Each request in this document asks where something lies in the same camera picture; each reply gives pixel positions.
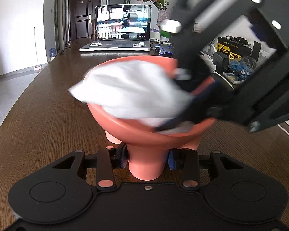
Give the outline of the blue parts bag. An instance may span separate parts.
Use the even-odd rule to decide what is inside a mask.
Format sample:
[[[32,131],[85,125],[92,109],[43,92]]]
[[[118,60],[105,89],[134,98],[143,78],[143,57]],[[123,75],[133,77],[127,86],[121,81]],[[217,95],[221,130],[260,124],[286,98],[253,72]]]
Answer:
[[[254,72],[257,62],[250,56],[237,57],[229,60],[229,64],[223,73],[234,85],[239,85]]]

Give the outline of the dark wooden door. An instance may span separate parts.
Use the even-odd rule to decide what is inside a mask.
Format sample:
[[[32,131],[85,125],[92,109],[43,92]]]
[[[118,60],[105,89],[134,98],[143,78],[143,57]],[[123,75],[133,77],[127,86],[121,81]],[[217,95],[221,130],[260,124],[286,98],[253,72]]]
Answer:
[[[68,0],[69,37],[71,42],[86,45],[91,42],[95,8],[101,0]]]

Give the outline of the white paper towel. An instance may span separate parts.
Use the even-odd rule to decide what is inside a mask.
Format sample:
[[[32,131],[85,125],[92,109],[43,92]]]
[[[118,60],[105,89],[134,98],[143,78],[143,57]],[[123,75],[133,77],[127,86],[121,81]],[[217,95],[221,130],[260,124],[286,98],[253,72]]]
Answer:
[[[68,91],[115,118],[138,120],[153,128],[178,117],[194,98],[161,66],[135,59],[98,65]]]

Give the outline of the pink footed bowl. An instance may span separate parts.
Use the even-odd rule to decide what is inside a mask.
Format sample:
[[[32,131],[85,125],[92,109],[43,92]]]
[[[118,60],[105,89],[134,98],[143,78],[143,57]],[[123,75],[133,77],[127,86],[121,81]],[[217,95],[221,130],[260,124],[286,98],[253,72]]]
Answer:
[[[99,105],[88,103],[88,107],[109,141],[127,144],[129,170],[140,180],[154,180],[162,174],[170,149],[196,150],[203,133],[215,122],[213,118],[206,119],[193,125],[189,132],[164,135],[138,120],[115,118]]]

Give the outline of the yellow black box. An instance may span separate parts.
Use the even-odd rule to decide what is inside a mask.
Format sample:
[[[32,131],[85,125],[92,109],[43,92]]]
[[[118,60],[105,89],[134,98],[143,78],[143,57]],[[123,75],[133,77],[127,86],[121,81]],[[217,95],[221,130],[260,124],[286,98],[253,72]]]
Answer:
[[[244,56],[250,56],[252,49],[244,38],[226,36],[218,37],[217,51],[227,55],[229,60],[233,60]]]

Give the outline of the silver laptop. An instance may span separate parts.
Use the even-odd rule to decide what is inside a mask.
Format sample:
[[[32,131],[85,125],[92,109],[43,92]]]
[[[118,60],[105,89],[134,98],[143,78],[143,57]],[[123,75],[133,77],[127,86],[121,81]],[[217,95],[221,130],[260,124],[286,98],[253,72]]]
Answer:
[[[150,5],[96,7],[95,40],[79,51],[149,51],[151,13]]]

